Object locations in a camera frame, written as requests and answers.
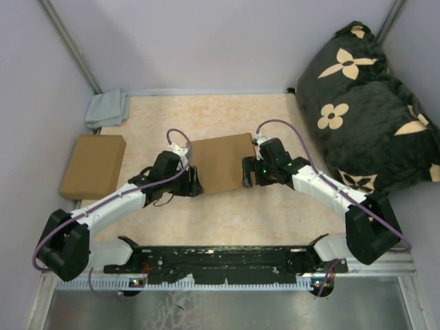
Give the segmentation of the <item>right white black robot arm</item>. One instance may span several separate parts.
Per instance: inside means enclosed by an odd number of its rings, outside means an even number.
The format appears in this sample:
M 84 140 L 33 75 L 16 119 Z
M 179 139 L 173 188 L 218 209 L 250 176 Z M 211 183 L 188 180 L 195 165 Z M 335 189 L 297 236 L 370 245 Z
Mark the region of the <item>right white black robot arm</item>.
M 345 222 L 345 231 L 326 234 L 312 244 L 307 266 L 322 272 L 331 261 L 355 258 L 365 265 L 374 263 L 403 239 L 388 198 L 380 192 L 354 190 L 314 168 L 303 157 L 292 158 L 276 137 L 254 135 L 256 154 L 245 157 L 243 186 L 280 184 L 308 195 L 332 210 Z

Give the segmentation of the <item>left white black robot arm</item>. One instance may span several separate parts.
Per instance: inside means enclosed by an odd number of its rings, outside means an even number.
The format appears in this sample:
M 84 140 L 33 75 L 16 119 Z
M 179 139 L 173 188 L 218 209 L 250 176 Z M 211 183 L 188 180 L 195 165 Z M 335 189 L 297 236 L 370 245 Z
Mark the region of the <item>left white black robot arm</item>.
M 84 270 L 119 265 L 126 272 L 141 268 L 143 257 L 122 239 L 92 244 L 91 239 L 106 227 L 132 212 L 155 205 L 164 194 L 196 197 L 203 193 L 197 168 L 190 165 L 189 148 L 161 152 L 154 165 L 117 191 L 79 210 L 55 210 L 48 218 L 35 248 L 32 263 L 67 282 Z

